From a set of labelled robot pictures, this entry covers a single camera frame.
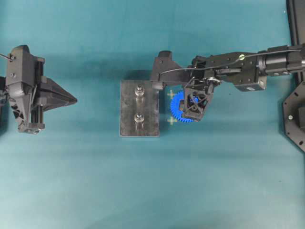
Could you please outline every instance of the teal surface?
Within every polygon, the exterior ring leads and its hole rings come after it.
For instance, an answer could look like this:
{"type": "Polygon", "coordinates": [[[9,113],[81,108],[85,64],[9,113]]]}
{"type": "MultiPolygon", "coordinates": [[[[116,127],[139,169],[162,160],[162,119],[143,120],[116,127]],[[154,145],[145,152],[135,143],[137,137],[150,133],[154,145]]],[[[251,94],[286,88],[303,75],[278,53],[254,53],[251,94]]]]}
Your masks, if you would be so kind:
{"type": "Polygon", "coordinates": [[[29,45],[79,100],[45,113],[34,136],[7,107],[0,228],[305,228],[304,158],[282,122],[291,76],[264,92],[222,84],[188,125],[168,122],[180,90],[168,88],[160,138],[119,138],[120,80],[148,78],[159,51],[187,66],[289,43],[285,0],[0,0],[0,53],[29,45]]]}

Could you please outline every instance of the plus sign marking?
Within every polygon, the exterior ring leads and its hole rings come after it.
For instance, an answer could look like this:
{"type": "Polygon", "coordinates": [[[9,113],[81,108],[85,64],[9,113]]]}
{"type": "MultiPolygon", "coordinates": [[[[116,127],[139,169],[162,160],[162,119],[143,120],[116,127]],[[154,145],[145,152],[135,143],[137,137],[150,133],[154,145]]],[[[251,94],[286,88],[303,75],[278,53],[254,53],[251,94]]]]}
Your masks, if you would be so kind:
{"type": "Polygon", "coordinates": [[[175,118],[173,118],[173,117],[171,117],[170,119],[167,119],[167,121],[168,121],[171,125],[173,125],[174,123],[177,123],[177,122],[178,122],[177,119],[175,119],[175,118]]]}
{"type": "Polygon", "coordinates": [[[173,97],[176,95],[175,93],[173,93],[172,89],[170,90],[170,93],[167,93],[168,96],[171,97],[171,99],[173,99],[173,97]]]}

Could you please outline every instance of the steel base plate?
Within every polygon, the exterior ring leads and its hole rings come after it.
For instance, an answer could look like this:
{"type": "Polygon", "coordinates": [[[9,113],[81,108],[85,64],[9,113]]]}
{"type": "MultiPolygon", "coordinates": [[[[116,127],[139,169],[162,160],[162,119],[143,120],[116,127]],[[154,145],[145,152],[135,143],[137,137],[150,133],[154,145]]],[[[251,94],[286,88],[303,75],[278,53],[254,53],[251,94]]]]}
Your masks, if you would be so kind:
{"type": "Polygon", "coordinates": [[[151,81],[121,81],[120,136],[159,135],[159,91],[152,88],[151,81]],[[137,92],[138,87],[144,91],[143,95],[143,92],[137,92]],[[137,115],[142,115],[143,118],[137,120],[137,115]]]}
{"type": "Polygon", "coordinates": [[[305,104],[305,82],[283,102],[286,135],[305,152],[305,132],[299,126],[298,108],[305,104]]]}

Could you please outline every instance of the cable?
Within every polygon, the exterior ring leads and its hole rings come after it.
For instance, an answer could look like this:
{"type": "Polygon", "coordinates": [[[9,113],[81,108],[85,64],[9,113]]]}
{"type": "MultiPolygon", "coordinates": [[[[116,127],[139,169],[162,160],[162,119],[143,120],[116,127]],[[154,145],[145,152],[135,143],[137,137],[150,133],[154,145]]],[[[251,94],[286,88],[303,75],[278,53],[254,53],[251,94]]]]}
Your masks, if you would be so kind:
{"type": "Polygon", "coordinates": [[[221,64],[218,66],[213,66],[213,67],[206,67],[206,68],[177,68],[177,69],[172,69],[172,70],[168,70],[165,72],[160,73],[160,75],[164,75],[167,73],[172,73],[172,72],[176,72],[176,71],[205,71],[205,70],[209,70],[209,69],[214,69],[214,68],[221,68],[224,66],[229,66],[229,65],[233,65],[239,61],[242,61],[246,58],[249,57],[254,57],[254,56],[264,56],[264,55],[270,55],[270,54],[277,54],[277,53],[284,53],[284,52],[300,52],[301,50],[298,49],[292,49],[292,50],[281,50],[281,51],[274,51],[274,52],[262,52],[262,53],[257,53],[257,54],[250,54],[250,55],[241,55],[240,57],[238,57],[235,61],[230,62],[230,63],[226,63],[226,64],[221,64]]]}
{"type": "Polygon", "coordinates": [[[12,60],[10,57],[7,57],[7,56],[5,56],[5,55],[3,55],[3,54],[0,54],[0,56],[1,56],[1,57],[3,57],[4,59],[9,60],[9,61],[11,61],[11,60],[12,60]]]}

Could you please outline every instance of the blue gear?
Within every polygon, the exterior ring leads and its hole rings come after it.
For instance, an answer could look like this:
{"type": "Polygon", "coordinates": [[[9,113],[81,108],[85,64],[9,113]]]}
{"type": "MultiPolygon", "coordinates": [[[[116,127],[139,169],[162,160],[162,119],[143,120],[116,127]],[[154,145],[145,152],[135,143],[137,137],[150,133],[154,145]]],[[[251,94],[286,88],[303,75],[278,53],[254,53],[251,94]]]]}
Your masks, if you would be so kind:
{"type": "Polygon", "coordinates": [[[179,122],[183,122],[183,123],[192,123],[194,122],[193,119],[189,119],[189,118],[183,118],[181,117],[181,115],[183,114],[183,111],[179,110],[179,106],[180,106],[180,101],[184,100],[184,92],[178,92],[174,98],[171,101],[171,112],[172,115],[174,116],[175,119],[177,119],[179,122]]]}

